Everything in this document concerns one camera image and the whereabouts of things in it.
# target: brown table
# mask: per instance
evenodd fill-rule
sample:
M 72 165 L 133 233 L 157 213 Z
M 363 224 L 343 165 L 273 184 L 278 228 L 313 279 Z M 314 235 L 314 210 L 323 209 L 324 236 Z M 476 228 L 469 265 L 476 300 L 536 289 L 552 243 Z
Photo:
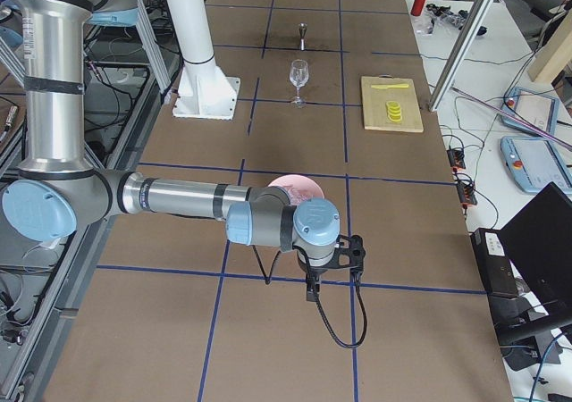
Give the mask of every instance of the brown table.
M 362 128 L 361 76 L 412 78 L 428 101 L 405 1 L 208 0 L 207 13 L 217 62 L 242 79 L 235 117 L 174 119 L 172 101 L 139 170 L 318 181 L 343 232 L 366 243 L 366 342 L 333 343 L 292 254 L 266 287 L 252 251 L 225 243 L 218 222 L 120 216 L 46 401 L 512 400 L 436 114 L 422 111 L 422 134 Z M 297 57 L 310 64 L 303 109 L 288 103 Z M 261 250 L 268 266 L 273 252 Z M 324 307 L 351 339 L 361 319 L 348 275 L 325 278 Z

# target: wooden cutting board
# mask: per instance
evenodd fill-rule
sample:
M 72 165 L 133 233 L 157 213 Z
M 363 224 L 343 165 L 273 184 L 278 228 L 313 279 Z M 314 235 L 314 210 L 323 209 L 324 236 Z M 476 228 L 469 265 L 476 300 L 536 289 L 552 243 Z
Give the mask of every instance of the wooden cutting board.
M 372 85 L 396 85 L 407 83 L 409 88 L 375 89 Z M 423 132 L 423 122 L 415 86 L 411 79 L 362 76 L 361 95 L 366 130 Z M 401 106 L 402 120 L 391 121 L 386 103 L 397 101 Z

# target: label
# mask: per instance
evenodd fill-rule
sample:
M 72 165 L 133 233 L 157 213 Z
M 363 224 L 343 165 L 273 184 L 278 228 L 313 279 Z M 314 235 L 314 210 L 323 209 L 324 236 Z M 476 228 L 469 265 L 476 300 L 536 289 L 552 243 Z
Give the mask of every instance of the label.
M 486 249 L 489 251 L 491 256 L 505 256 L 504 248 L 502 248 L 501 241 L 497 234 L 493 232 L 486 232 L 484 234 L 484 239 L 486 240 Z
M 34 38 L 34 21 L 31 18 L 21 19 L 21 32 L 24 39 L 24 59 L 36 59 L 36 39 Z

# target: white desk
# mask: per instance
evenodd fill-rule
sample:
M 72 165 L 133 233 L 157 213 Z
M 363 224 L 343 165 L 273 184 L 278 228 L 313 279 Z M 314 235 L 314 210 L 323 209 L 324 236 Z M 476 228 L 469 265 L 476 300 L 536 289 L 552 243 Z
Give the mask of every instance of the white desk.
M 409 8 L 412 3 L 412 0 L 408 0 Z M 433 3 L 437 5 L 451 5 L 453 12 L 461 9 L 470 10 L 472 5 L 470 2 L 435 1 Z M 494 4 L 492 6 L 484 25 L 488 28 L 488 32 L 475 40 L 467 54 L 467 58 L 499 63 L 514 60 L 530 53 L 530 48 L 503 4 Z M 438 56 L 447 58 L 457 36 L 458 32 L 452 26 L 439 24 L 435 26 L 431 36 L 417 36 L 420 53 L 425 56 L 424 67 L 429 84 L 436 84 L 445 61 L 426 57 Z M 516 73 L 528 60 L 528 57 L 503 65 L 464 61 L 457 73 L 454 85 L 483 100 L 501 97 Z M 517 85 L 539 92 L 551 90 L 551 85 L 549 84 L 533 83 L 527 72 L 523 74 Z M 556 96 L 556 93 L 551 92 L 550 95 Z M 461 138 L 466 146 L 480 146 L 481 143 L 476 138 L 459 129 L 460 123 L 463 129 L 479 138 L 486 138 L 484 150 L 478 163 L 478 172 L 476 164 L 480 154 L 479 149 L 470 147 L 466 150 L 467 174 L 473 178 L 476 175 L 477 190 L 489 197 L 497 206 L 499 221 L 496 228 L 501 228 L 533 198 L 532 195 L 524 193 L 516 185 L 509 175 L 500 151 L 502 137 L 525 134 L 505 126 L 499 120 L 495 120 L 495 112 L 465 99 L 458 100 L 457 119 L 454 108 L 456 96 L 457 94 L 450 91 L 439 106 L 438 114 L 440 124 L 443 125 L 442 133 L 452 133 Z M 492 100 L 492 104 L 500 106 L 501 99 Z M 561 103 L 559 120 L 572 122 L 572 118 L 570 118 L 567 110 Z M 568 142 L 572 141 L 572 129 L 565 126 L 559 125 L 556 135 Z M 444 138 L 444 142 L 445 145 L 448 145 L 450 138 Z M 454 147 L 459 146 L 456 139 L 453 139 L 451 144 Z M 572 163 L 572 153 L 563 148 L 559 148 L 559 151 L 566 163 Z M 478 227 L 491 227 L 495 221 L 496 213 L 493 207 L 482 197 L 477 197 L 477 200 L 479 201 L 478 206 L 468 210 L 467 228 L 469 231 L 473 231 Z M 562 345 L 568 343 L 564 339 L 560 339 L 559 342 Z M 548 380 L 549 383 L 537 386 L 536 398 L 547 400 L 547 394 L 551 392 L 572 396 L 572 377 L 570 376 L 570 371 L 572 371 L 572 352 L 565 350 L 560 359 L 563 362 L 562 365 L 547 364 L 544 366 L 542 377 Z M 528 397 L 533 384 L 532 377 L 536 374 L 537 365 L 517 373 L 508 367 L 506 369 L 513 395 Z

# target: table surface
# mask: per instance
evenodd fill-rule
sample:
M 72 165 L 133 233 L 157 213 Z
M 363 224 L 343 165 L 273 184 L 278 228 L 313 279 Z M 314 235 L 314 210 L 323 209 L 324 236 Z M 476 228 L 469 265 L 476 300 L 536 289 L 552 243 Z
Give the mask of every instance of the table surface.
M 412 0 L 407 0 L 407 3 L 408 7 L 411 7 Z M 430 3 L 450 5 L 453 12 L 461 9 L 470 10 L 472 6 L 470 2 L 434 1 Z M 488 32 L 475 40 L 467 54 L 468 59 L 501 63 L 528 55 L 519 61 L 503 65 L 472 61 L 462 63 L 454 85 L 482 100 L 488 100 L 503 96 L 510 82 L 528 60 L 531 50 L 503 4 L 495 3 L 492 5 L 484 25 L 488 28 Z M 436 84 L 445 65 L 445 61 L 433 57 L 447 58 L 457 36 L 458 32 L 454 28 L 442 24 L 437 24 L 431 36 L 416 36 L 420 54 L 424 58 L 425 73 L 430 84 Z M 532 82 L 527 72 L 520 78 L 517 86 L 538 92 L 550 91 L 547 95 L 558 98 L 551 85 Z M 499 209 L 499 221 L 495 227 L 497 229 L 502 228 L 533 198 L 533 195 L 524 193 L 509 175 L 501 155 L 500 141 L 504 136 L 525 136 L 526 134 L 513 130 L 499 119 L 495 119 L 495 112 L 465 99 L 458 100 L 456 111 L 456 97 L 457 94 L 450 91 L 437 109 L 439 122 L 442 125 L 442 134 L 449 135 L 452 133 L 461 138 L 465 145 L 481 145 L 480 141 L 472 135 L 485 139 L 480 160 L 480 151 L 476 147 L 470 147 L 466 151 L 467 174 L 473 178 L 476 175 L 477 189 L 490 198 Z M 491 101 L 497 106 L 501 105 L 501 102 L 500 98 Z M 559 120 L 572 122 L 572 118 L 560 100 Z M 572 129 L 558 125 L 556 136 L 571 142 Z M 450 138 L 444 138 L 446 146 L 449 141 Z M 459 146 L 456 141 L 452 140 L 453 147 Z M 572 154 L 568 150 L 562 147 L 558 147 L 558 150 L 566 163 L 572 163 Z M 496 220 L 496 213 L 492 206 L 482 197 L 477 197 L 477 200 L 479 205 L 470 208 L 467 214 L 467 228 L 470 231 L 479 227 L 491 227 Z M 534 296 L 530 298 L 532 305 L 539 304 Z M 567 343 L 567 341 L 561 341 L 563 345 L 567 345 Z M 550 392 L 572 395 L 572 380 L 570 380 L 569 375 L 569 371 L 572 369 L 572 352 L 565 350 L 561 360 L 562 366 L 547 365 L 543 369 L 543 378 L 550 383 L 537 387 L 535 394 L 538 398 L 547 400 L 547 394 Z M 507 367 L 514 395 L 529 396 L 532 386 L 531 377 L 535 376 L 536 369 L 537 366 L 535 365 L 515 373 Z
M 174 97 L 139 169 L 254 186 L 286 172 L 318 181 L 343 231 L 365 240 L 366 342 L 333 343 L 292 254 L 266 287 L 252 251 L 225 243 L 219 222 L 120 216 L 46 401 L 511 400 L 437 115 L 422 111 L 421 134 L 363 129 L 361 76 L 412 78 L 422 108 L 429 99 L 405 0 L 208 0 L 207 15 L 217 63 L 241 77 L 235 116 L 174 119 Z M 310 66 L 303 109 L 289 102 L 295 58 Z M 272 251 L 262 251 L 268 266 Z M 332 325 L 355 338 L 348 275 L 325 278 Z

